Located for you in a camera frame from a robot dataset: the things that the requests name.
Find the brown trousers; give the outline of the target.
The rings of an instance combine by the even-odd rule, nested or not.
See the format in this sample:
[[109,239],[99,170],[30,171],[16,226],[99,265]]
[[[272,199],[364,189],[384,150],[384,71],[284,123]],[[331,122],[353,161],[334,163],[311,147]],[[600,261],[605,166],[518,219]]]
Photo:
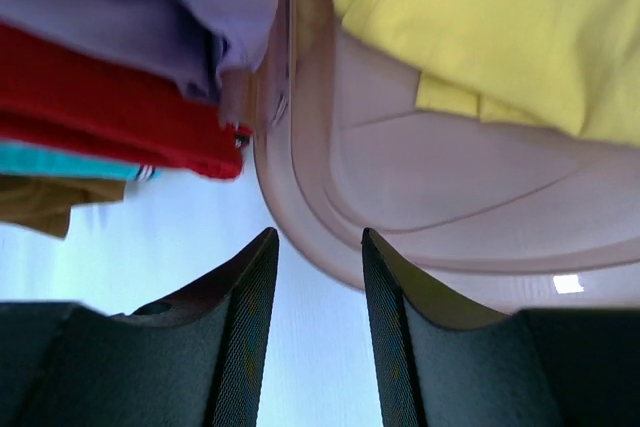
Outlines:
[[64,239],[75,206],[121,202],[119,180],[1,176],[1,222]]

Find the yellow trousers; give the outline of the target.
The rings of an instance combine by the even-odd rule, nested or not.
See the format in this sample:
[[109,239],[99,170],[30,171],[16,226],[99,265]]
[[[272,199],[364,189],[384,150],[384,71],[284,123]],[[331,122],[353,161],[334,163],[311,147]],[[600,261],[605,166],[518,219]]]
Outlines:
[[420,109],[639,142],[639,0],[333,4],[346,32],[420,72]]

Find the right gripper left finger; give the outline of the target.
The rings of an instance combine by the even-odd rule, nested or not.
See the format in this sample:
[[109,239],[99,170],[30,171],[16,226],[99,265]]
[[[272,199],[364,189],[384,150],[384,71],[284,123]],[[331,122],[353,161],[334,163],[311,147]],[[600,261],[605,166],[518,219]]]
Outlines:
[[129,315],[78,303],[1,307],[5,426],[253,426],[279,238]]

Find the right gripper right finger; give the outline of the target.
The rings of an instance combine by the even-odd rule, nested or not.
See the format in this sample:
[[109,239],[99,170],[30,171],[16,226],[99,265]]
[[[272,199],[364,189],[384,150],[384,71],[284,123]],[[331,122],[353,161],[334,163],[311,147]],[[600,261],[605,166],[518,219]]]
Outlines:
[[503,314],[362,235],[365,293],[387,426],[635,426],[639,313]]

